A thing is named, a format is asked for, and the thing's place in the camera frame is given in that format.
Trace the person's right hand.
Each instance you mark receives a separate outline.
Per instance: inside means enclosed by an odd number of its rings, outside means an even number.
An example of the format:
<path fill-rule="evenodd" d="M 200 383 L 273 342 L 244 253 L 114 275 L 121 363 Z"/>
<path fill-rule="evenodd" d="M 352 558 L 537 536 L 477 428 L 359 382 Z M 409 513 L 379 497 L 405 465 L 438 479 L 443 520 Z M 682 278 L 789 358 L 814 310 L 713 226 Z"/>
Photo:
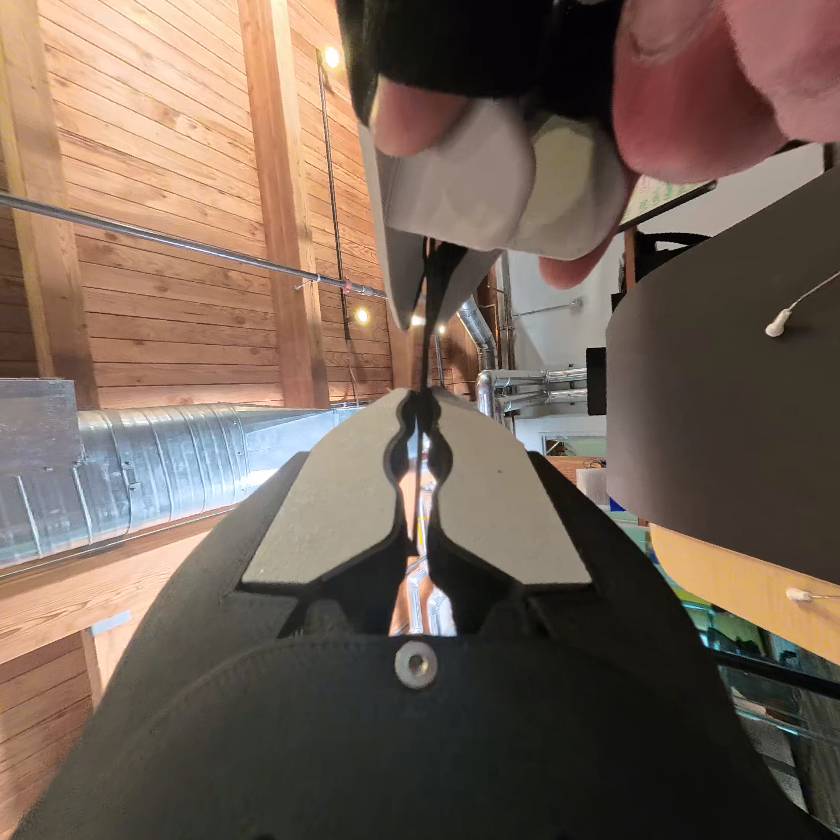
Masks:
<path fill-rule="evenodd" d="M 838 2 L 623 2 L 613 69 L 626 206 L 641 175 L 717 180 L 789 140 L 838 140 Z M 574 286 L 624 212 L 582 258 L 522 253 L 539 257 L 550 284 Z"/>

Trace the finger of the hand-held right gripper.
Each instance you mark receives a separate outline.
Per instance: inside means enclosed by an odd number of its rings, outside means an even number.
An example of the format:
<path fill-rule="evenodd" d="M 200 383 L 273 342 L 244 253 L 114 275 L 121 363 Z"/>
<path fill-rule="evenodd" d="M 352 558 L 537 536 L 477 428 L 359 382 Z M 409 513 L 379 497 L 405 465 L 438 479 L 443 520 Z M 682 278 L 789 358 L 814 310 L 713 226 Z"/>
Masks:
<path fill-rule="evenodd" d="M 385 283 L 388 308 L 399 329 L 409 329 L 421 295 L 425 276 L 424 237 L 391 227 L 385 221 L 386 189 L 396 167 L 407 159 L 393 158 L 376 149 L 370 130 L 361 128 L 361 154 L 374 221 L 374 238 Z M 447 285 L 444 301 L 433 325 L 456 315 L 478 288 L 501 255 L 501 249 L 478 251 L 469 248 Z"/>

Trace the thin black plastic strip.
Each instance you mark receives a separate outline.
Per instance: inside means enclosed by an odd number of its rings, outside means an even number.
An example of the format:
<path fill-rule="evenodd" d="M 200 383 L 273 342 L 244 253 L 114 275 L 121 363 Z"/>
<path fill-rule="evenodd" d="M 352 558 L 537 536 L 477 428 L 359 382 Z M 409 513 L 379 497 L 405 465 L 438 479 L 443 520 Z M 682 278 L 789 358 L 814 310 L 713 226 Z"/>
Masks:
<path fill-rule="evenodd" d="M 422 356 L 421 356 L 421 376 L 420 386 L 421 391 L 424 391 L 429 386 L 429 345 L 436 341 L 434 332 L 436 328 L 432 326 L 432 320 L 429 315 L 425 315 L 422 338 Z M 424 631 L 424 609 L 422 605 L 422 598 L 419 594 L 421 580 L 417 577 L 418 572 L 424 570 L 424 563 L 426 561 L 425 555 L 420 555 L 421 549 L 425 545 L 424 537 L 424 515 L 423 515 L 423 494 L 424 494 L 424 440 L 426 433 L 419 426 L 416 432 L 416 456 L 415 456 L 415 482 L 414 482 L 414 509 L 413 509 L 413 547 L 417 552 L 417 556 L 410 558 L 406 569 L 406 602 L 408 624 L 407 633 L 409 635 L 421 634 Z"/>

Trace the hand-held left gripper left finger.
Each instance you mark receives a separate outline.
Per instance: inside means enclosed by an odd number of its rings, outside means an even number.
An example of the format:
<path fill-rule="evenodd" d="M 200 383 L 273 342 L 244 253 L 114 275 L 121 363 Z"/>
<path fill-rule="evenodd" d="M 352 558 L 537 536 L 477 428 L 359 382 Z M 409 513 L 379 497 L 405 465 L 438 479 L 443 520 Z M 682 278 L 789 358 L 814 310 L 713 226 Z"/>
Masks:
<path fill-rule="evenodd" d="M 313 447 L 244 572 L 244 588 L 301 594 L 348 584 L 353 605 L 362 597 L 394 603 L 409 550 L 401 481 L 415 396 L 393 391 Z"/>

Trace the black backdrop board stand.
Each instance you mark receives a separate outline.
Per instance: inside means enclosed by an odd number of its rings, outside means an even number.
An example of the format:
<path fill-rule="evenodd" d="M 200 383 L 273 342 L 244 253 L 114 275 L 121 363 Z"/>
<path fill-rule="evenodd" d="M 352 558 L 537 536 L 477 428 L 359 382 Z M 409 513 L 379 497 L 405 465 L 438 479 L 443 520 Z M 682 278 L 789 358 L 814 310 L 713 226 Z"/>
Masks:
<path fill-rule="evenodd" d="M 606 331 L 607 477 L 679 587 L 838 665 L 838 167 L 657 268 Z"/>

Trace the silver ceiling duct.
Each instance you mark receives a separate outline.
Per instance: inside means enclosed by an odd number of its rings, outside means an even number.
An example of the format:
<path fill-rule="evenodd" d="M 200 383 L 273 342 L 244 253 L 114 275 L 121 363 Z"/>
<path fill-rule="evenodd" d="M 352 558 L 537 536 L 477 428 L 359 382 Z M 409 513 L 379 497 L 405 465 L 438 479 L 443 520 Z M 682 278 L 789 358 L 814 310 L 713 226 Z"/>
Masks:
<path fill-rule="evenodd" d="M 69 380 L 1 381 L 1 566 L 233 507 L 359 407 L 77 409 Z"/>

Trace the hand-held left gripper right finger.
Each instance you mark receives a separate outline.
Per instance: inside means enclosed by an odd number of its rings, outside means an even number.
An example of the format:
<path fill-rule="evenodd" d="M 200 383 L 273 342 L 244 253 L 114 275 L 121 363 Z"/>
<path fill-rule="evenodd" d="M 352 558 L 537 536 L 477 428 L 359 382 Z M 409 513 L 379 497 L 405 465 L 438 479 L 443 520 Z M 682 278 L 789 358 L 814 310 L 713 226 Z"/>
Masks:
<path fill-rule="evenodd" d="M 525 447 L 444 391 L 425 391 L 434 477 L 427 560 L 452 605 L 579 591 L 592 576 Z"/>

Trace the whiteboard easel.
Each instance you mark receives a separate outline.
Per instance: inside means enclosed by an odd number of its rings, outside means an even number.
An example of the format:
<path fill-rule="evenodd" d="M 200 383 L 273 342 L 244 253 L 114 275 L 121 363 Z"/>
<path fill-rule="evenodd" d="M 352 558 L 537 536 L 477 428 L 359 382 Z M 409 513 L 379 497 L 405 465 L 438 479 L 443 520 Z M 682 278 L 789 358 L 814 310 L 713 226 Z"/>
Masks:
<path fill-rule="evenodd" d="M 668 210 L 702 196 L 716 188 L 718 181 L 675 184 L 641 175 L 626 205 L 618 231 L 647 222 Z"/>

